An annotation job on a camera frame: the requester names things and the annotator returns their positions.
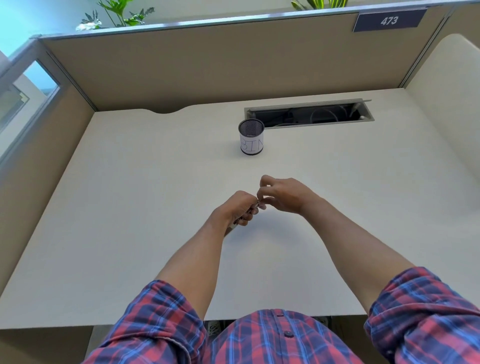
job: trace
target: number sign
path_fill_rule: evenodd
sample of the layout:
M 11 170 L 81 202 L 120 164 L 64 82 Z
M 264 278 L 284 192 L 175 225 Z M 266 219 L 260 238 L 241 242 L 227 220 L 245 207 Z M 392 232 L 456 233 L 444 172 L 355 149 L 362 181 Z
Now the number sign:
M 353 28 L 353 32 L 367 32 L 371 30 L 416 28 L 422 20 L 426 8 L 400 10 L 396 12 L 367 12 L 360 13 Z

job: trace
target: beige fabric panel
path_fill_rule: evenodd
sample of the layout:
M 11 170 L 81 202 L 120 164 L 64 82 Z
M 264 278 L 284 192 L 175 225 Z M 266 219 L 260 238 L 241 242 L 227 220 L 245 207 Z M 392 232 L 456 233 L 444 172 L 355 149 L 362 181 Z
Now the beige fabric panel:
M 91 332 L 91 326 L 0 330 L 0 363 L 78 364 Z
M 418 70 L 425 63 L 428 56 L 430 56 L 437 44 L 450 34 L 461 34 L 480 48 L 480 2 L 475 4 L 461 5 L 455 10 L 433 43 L 428 48 L 427 52 L 423 55 L 420 63 L 417 65 L 417 67 L 415 67 L 414 72 L 412 72 L 405 83 L 405 87 L 417 74 Z
M 70 86 L 0 169 L 0 294 L 94 111 Z
M 417 28 L 353 33 L 358 14 L 44 40 L 101 110 L 398 87 L 449 6 Z

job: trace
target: white flower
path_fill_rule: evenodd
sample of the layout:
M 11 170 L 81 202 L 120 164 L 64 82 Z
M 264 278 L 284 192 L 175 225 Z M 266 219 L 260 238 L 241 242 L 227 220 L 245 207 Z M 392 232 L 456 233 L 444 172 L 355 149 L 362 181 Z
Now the white flower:
M 76 27 L 75 30 L 94 30 L 99 25 L 102 25 L 102 22 L 96 19 L 94 22 L 78 24 L 78 27 Z

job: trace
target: hand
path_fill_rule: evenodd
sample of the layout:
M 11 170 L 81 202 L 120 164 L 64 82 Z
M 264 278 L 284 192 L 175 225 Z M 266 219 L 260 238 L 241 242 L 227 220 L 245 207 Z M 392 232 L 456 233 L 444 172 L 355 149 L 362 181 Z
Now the hand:
M 246 226 L 248 222 L 253 219 L 253 216 L 258 214 L 258 209 L 254 208 L 250 213 L 246 213 L 251 207 L 254 207 L 258 202 L 257 198 L 245 191 L 236 191 L 218 210 L 228 220 L 230 225 L 236 219 L 241 218 L 238 224 Z M 265 210 L 265 204 L 259 206 Z
M 320 199 L 310 188 L 293 178 L 277 179 L 267 175 L 260 179 L 257 198 L 277 210 L 300 215 L 308 203 Z

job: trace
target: shirt sleeve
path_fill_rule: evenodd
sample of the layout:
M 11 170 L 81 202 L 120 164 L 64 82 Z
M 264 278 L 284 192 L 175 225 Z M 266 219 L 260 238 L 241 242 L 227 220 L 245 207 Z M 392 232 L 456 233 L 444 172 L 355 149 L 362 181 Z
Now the shirt sleeve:
M 365 330 L 391 363 L 480 363 L 478 308 L 426 268 L 390 281 Z
M 129 304 L 84 364 L 200 364 L 206 337 L 186 298 L 155 280 Z

